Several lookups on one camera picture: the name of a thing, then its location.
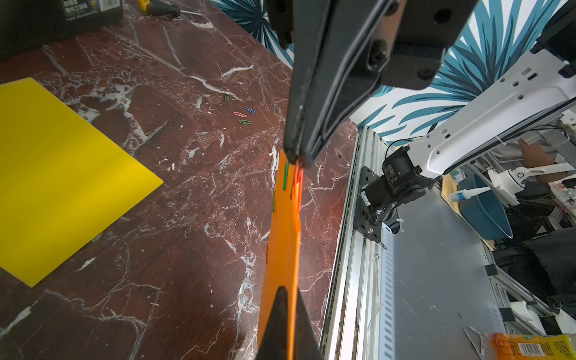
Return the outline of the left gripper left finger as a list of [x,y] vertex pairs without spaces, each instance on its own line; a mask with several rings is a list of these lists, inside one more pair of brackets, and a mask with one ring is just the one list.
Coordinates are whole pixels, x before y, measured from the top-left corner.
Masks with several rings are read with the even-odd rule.
[[277,289],[256,360],[287,360],[288,293]]

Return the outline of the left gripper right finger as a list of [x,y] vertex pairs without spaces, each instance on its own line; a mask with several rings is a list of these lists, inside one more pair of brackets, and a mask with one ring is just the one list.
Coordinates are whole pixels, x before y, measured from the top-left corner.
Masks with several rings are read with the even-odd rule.
[[293,358],[296,360],[322,360],[320,348],[303,301],[297,301],[295,313],[295,340]]

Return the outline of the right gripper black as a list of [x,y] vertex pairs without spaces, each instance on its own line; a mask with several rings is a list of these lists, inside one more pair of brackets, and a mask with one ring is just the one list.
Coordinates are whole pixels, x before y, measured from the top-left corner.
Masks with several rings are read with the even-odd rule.
[[476,1],[266,1],[295,58],[283,135],[290,164],[310,167],[379,86],[428,87]]

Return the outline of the orange paper sheet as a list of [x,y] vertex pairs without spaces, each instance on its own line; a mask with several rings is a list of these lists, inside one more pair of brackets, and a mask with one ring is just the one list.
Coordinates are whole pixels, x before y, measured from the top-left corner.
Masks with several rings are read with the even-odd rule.
[[282,190],[286,161],[289,162],[286,154],[280,151],[272,202],[271,231],[266,247],[257,340],[259,348],[276,292],[279,287],[285,287],[288,293],[287,359],[293,359],[302,230],[300,212],[295,211],[292,200],[296,165],[290,162],[287,187]]

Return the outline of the blue paperclip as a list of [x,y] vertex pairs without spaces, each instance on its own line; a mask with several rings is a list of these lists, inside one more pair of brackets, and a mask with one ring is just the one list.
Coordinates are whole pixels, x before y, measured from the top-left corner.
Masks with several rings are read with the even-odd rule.
[[248,107],[248,106],[245,106],[244,109],[245,109],[247,112],[249,112],[250,114],[253,114],[253,115],[256,115],[256,114],[257,114],[256,110],[251,109],[251,108]]

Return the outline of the yellow paper sheet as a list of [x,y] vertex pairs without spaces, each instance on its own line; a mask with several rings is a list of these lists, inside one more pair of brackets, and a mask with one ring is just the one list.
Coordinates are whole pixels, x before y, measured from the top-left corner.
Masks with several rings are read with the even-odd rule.
[[161,183],[34,79],[1,86],[1,267],[25,285]]

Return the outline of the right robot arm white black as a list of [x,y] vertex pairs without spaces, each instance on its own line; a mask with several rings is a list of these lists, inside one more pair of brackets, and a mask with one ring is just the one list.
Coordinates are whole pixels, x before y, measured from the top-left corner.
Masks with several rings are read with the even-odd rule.
[[[267,1],[281,47],[295,46],[283,153],[296,174],[379,87],[430,86],[475,7],[474,1]],[[493,85],[385,159],[371,205],[420,198],[496,136],[574,98],[575,3],[568,1]]]

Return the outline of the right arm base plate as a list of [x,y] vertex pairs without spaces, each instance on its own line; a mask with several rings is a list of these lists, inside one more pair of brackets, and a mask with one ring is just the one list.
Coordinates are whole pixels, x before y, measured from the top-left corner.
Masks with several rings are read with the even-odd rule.
[[369,167],[363,166],[358,174],[353,229],[366,239],[381,243],[383,222],[389,219],[393,205],[386,177],[378,176]]

